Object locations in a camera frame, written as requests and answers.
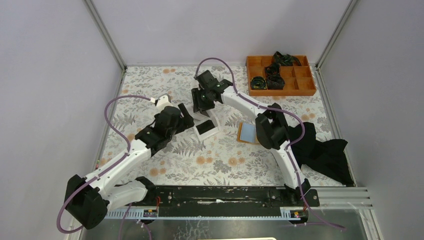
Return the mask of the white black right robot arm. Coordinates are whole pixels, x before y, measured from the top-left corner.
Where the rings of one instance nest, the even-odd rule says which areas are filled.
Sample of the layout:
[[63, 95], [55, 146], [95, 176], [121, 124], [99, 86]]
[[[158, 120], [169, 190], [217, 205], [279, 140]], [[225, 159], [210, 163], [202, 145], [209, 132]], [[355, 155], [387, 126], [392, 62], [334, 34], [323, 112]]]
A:
[[252, 97], [237, 92], [232, 82], [214, 77], [196, 79], [198, 87], [192, 89], [194, 110], [206, 111], [219, 102], [231, 106], [255, 121], [256, 139], [265, 149], [271, 151], [284, 177], [287, 201], [293, 206], [301, 205], [307, 199], [311, 188], [296, 162], [292, 141], [289, 137], [289, 126], [285, 115], [288, 111], [278, 104], [266, 106]]

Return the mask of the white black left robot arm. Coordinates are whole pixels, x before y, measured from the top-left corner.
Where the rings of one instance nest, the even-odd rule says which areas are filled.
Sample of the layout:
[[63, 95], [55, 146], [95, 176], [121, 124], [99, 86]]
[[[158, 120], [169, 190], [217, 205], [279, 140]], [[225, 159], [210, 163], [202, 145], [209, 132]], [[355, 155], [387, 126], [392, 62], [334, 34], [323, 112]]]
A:
[[72, 176], [66, 186], [61, 212], [70, 213], [83, 228], [96, 227], [112, 210], [133, 202], [152, 204], [155, 192], [140, 178], [123, 185], [118, 181], [136, 164], [164, 149], [173, 136], [194, 126], [184, 104], [165, 106], [130, 142], [129, 148], [85, 177]]

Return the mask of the yellow leather card holder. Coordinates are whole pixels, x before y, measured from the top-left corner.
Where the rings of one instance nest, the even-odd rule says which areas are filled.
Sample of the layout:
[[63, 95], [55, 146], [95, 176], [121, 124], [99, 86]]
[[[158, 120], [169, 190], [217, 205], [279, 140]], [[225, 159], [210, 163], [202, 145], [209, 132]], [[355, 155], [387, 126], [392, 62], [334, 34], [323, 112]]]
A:
[[256, 135], [256, 126], [251, 123], [241, 122], [238, 127], [237, 139], [240, 143], [259, 145]]

